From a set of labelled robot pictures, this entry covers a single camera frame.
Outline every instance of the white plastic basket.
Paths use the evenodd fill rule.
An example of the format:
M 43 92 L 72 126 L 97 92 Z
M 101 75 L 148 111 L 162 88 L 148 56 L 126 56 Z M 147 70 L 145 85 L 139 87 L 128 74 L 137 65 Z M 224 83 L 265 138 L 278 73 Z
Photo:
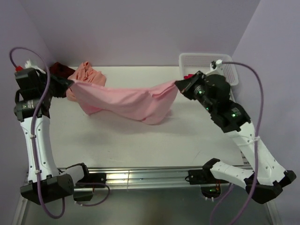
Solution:
M 225 54 L 182 53 L 179 56 L 181 75 L 195 74 L 198 70 L 206 73 L 210 69 L 210 63 L 216 60 L 232 61 L 232 58 Z M 224 65 L 224 76 L 231 86 L 239 83 L 238 73 L 232 64 Z

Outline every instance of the cable tie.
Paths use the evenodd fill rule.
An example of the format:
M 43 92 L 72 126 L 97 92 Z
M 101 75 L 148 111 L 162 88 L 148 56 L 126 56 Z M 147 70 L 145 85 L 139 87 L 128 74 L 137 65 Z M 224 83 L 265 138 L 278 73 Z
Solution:
M 257 141 L 259 141 L 261 139 L 261 137 L 260 136 L 257 136 L 257 137 L 255 137 L 253 140 L 255 141 L 255 142 L 257 142 Z

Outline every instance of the lavender backdrop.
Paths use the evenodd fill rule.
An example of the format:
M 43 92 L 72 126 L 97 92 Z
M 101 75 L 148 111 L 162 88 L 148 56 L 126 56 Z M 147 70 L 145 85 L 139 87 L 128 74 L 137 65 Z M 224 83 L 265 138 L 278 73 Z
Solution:
M 0 223 L 11 224 L 23 185 L 27 164 L 26 142 L 22 129 L 14 115 L 14 99 L 17 84 L 14 67 L 8 52 L 17 45 L 26 46 L 53 62 L 44 41 L 27 13 L 17 0 L 3 0 L 0 7 Z M 19 51 L 14 54 L 17 64 L 23 65 L 32 54 Z
M 232 55 L 259 0 L 21 0 L 70 66 L 178 65 L 183 52 Z
M 233 59 L 257 69 L 265 91 L 261 137 L 271 153 L 298 179 L 276 199 L 285 225 L 300 221 L 300 1 L 262 0 L 249 23 Z M 236 100 L 255 121 L 259 89 L 254 75 L 238 68 L 240 86 Z

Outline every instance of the silver metal surface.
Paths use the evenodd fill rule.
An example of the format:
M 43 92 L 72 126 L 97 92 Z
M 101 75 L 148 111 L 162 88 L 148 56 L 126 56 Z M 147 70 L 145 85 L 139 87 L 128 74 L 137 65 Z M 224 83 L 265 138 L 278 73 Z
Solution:
M 247 163 L 240 168 L 251 169 Z M 188 188 L 191 186 L 184 178 L 191 169 L 202 169 L 202 167 L 90 168 L 89 172 L 106 173 L 106 184 L 111 189 Z
M 13 222 L 11 223 L 11 225 L 21 225 L 27 206 L 28 206 L 28 200 L 20 196 L 19 202 L 17 204 L 17 208 L 15 209 Z
M 277 206 L 275 200 L 269 201 L 266 203 L 266 207 L 270 214 L 270 218 L 273 225 L 283 225 L 282 220 L 280 218 L 279 212 L 277 210 Z
M 107 190 L 96 192 L 90 203 L 101 201 Z M 234 187 L 232 193 L 220 204 L 214 223 L 227 224 L 247 198 L 245 190 Z M 208 225 L 215 202 L 205 201 L 199 186 L 189 188 L 159 188 L 141 190 L 113 190 L 108 199 L 95 207 L 81 207 L 73 198 L 66 198 L 65 215 L 53 220 L 43 209 L 28 203 L 22 225 Z M 61 200 L 47 204 L 58 215 Z M 271 225 L 264 205 L 250 202 L 245 213 L 235 225 Z

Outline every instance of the white table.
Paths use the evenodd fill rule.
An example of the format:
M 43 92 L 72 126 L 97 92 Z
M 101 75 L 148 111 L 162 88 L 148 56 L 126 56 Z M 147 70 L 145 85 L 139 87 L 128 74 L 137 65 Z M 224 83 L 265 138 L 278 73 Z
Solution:
M 178 67 L 94 67 L 106 87 L 152 87 L 181 80 Z M 172 113 L 160 125 L 146 125 L 109 111 L 86 115 L 76 102 L 54 98 L 50 137 L 55 163 L 66 167 L 202 166 L 211 158 L 243 165 L 239 148 L 223 134 L 197 101 L 178 93 Z

